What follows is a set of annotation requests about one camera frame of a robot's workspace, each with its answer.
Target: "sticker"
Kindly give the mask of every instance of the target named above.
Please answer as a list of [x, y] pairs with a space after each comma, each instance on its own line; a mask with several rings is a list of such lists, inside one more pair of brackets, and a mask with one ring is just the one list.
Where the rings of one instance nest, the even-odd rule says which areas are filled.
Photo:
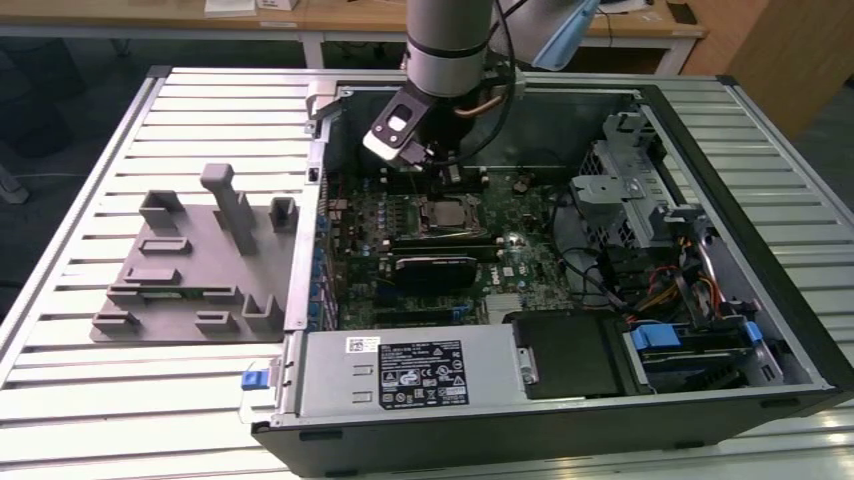
[[377, 353], [379, 337], [347, 337], [347, 353]]
[[260, 22], [264, 28], [296, 28], [294, 22]]
[[683, 32], [683, 31], [674, 31], [671, 33], [671, 35], [674, 37], [702, 37], [703, 36], [703, 32]]
[[144, 290], [139, 292], [139, 296], [143, 298], [171, 298], [175, 300], [184, 298], [178, 292], [146, 292]]
[[459, 340], [379, 345], [379, 406], [386, 410], [469, 405]]

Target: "blue tab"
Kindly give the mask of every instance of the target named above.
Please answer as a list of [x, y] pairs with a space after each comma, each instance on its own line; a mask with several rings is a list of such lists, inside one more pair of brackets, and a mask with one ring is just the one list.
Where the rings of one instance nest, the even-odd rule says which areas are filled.
[[247, 392], [250, 390], [264, 390], [270, 388], [270, 370], [254, 370], [243, 372], [240, 377], [240, 389]]
[[666, 323], [641, 325], [631, 332], [631, 340], [638, 350], [678, 347], [682, 345], [673, 325], [667, 325]]
[[745, 330], [748, 331], [748, 338], [750, 338], [750, 342], [756, 345], [762, 341], [762, 331], [760, 330], [760, 325], [757, 322], [745, 323]]
[[650, 348], [650, 343], [646, 341], [646, 337], [643, 336], [641, 329], [631, 331], [631, 341], [635, 344], [637, 350]]

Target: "motherboard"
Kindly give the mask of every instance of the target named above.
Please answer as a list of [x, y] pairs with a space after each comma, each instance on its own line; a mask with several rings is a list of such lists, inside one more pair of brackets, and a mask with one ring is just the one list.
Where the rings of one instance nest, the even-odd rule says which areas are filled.
[[[571, 308], [546, 226], [553, 187], [527, 171], [479, 175], [479, 192], [470, 189], [438, 200], [422, 194], [415, 175], [398, 176], [394, 185], [374, 177], [342, 179], [333, 186], [339, 192], [330, 216], [341, 329], [486, 324], [495, 300], [517, 310]], [[435, 247], [431, 242], [445, 243]], [[422, 275], [418, 263], [435, 263], [455, 249], [461, 254], [453, 258], [471, 261], [458, 260], [458, 268], [446, 265], [445, 278]], [[402, 254], [406, 259], [395, 261]], [[398, 284], [401, 279], [409, 287]]]

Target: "blue clip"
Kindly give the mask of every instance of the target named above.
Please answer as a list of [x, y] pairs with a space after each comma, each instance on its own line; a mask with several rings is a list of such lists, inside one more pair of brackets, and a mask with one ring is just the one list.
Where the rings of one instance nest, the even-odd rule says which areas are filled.
[[252, 370], [243, 372], [240, 377], [240, 389], [244, 392], [251, 390], [266, 390], [270, 388], [270, 370]]
[[454, 322], [459, 322], [463, 319], [463, 315], [469, 312], [469, 305], [461, 305], [451, 309]]
[[330, 221], [323, 215], [318, 215], [318, 233], [326, 233], [330, 230]]
[[748, 338], [750, 338], [750, 343], [754, 345], [762, 341], [762, 331], [760, 330], [760, 325], [757, 322], [746, 322], [745, 330], [748, 331]]
[[663, 323], [641, 325], [631, 331], [631, 341], [638, 350], [678, 347], [682, 345], [673, 325]]

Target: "wooden desk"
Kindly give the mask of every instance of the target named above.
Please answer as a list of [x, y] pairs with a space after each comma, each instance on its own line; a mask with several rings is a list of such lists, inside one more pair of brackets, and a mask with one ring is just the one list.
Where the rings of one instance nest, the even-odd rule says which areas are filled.
[[[627, 15], [594, 20], [587, 47], [666, 50], [658, 72], [678, 74], [699, 25], [674, 21], [665, 0]], [[325, 41], [406, 41], [405, 0], [302, 0], [291, 12], [204, 18], [204, 0], [4, 0], [0, 35], [196, 40], [298, 40], [307, 66], [323, 68]]]

